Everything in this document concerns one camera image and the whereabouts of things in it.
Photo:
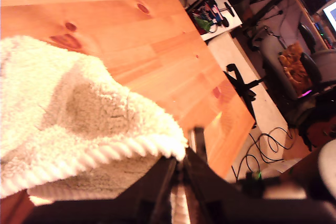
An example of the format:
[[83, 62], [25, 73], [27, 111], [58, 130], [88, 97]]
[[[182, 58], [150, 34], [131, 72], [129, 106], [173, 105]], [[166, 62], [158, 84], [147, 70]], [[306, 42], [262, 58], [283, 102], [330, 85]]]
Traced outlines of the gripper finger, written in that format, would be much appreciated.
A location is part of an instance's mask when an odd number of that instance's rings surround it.
[[162, 157], [120, 194], [115, 223], [171, 223], [170, 193], [175, 167], [175, 158]]
[[191, 148], [183, 160], [192, 223], [243, 223], [240, 192], [219, 177]]

